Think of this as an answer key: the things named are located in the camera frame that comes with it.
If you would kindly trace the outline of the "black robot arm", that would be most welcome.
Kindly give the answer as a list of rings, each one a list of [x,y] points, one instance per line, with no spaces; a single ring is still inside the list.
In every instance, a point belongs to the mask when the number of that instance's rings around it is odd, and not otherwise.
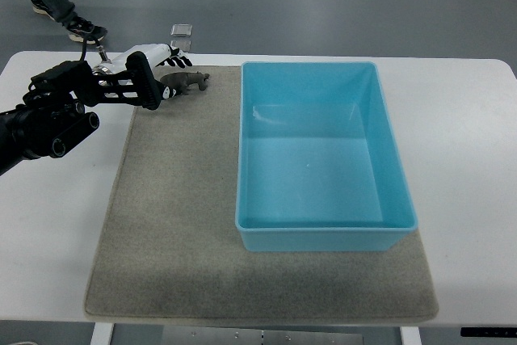
[[[169,91],[152,69],[177,51],[167,44],[143,44],[90,66],[64,61],[31,79],[21,104],[1,114],[1,172],[23,160],[61,158],[99,127],[92,107],[127,104],[155,110]]]

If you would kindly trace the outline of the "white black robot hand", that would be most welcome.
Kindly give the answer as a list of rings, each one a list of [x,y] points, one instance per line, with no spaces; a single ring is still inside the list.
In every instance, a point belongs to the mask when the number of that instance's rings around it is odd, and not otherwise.
[[[101,57],[101,61],[98,65],[93,68],[94,74],[117,74],[124,70],[126,70],[126,60],[128,56],[134,52],[142,52],[144,53],[147,61],[149,62],[149,66],[151,69],[160,66],[160,65],[170,65],[170,66],[178,66],[182,69],[185,69],[187,66],[192,66],[191,60],[187,57],[187,54],[184,53],[180,48],[176,48],[173,46],[169,46],[168,44],[140,44],[133,46],[129,50],[124,53],[121,53],[112,59],[109,59],[105,50],[100,47],[100,44],[97,47],[99,51],[99,55]],[[132,85],[132,82],[129,80],[122,80],[115,82],[121,86]],[[106,90],[105,87],[110,85],[115,85],[113,82],[108,81],[99,81],[99,85]],[[168,99],[175,97],[176,95],[180,95],[180,91],[186,90],[186,86],[159,86],[160,93],[162,94],[162,99]],[[137,97],[136,92],[127,92],[128,94],[124,95],[124,92],[111,92],[104,91],[103,96],[113,100],[119,97]]]

